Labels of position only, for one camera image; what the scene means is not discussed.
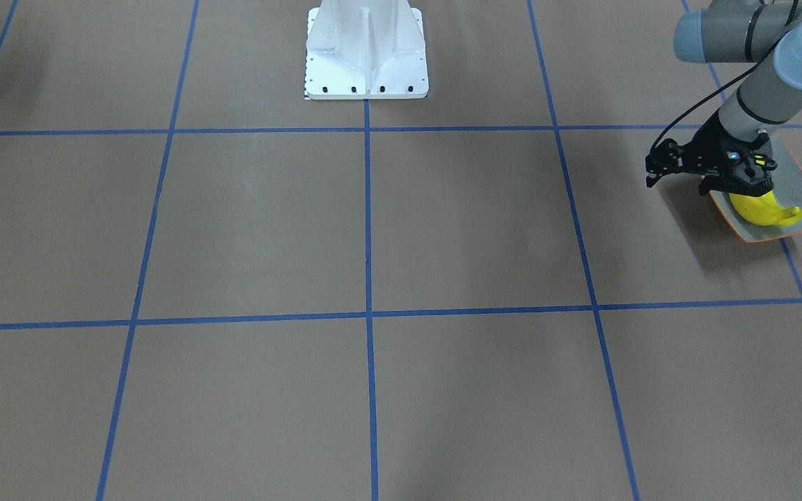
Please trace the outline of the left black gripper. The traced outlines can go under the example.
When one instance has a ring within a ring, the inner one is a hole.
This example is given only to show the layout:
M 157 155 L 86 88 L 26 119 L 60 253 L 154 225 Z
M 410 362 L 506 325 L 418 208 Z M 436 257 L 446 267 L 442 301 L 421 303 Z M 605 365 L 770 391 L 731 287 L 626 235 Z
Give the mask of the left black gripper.
M 777 163 L 760 151 L 767 143 L 764 132 L 751 141 L 739 140 L 725 129 L 719 112 L 711 115 L 686 145 L 686 165 L 701 176 L 700 196 L 710 191 L 754 198 L 770 193 Z

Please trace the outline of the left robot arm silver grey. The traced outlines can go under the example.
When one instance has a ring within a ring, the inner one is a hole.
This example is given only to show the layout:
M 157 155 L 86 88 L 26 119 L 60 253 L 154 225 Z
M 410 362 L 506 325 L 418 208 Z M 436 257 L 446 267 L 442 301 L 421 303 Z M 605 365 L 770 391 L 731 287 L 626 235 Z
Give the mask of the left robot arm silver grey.
M 713 1 L 681 16 L 674 50 L 681 61 L 749 65 L 684 147 L 682 165 L 701 176 L 699 194 L 768 193 L 771 137 L 802 111 L 802 1 Z

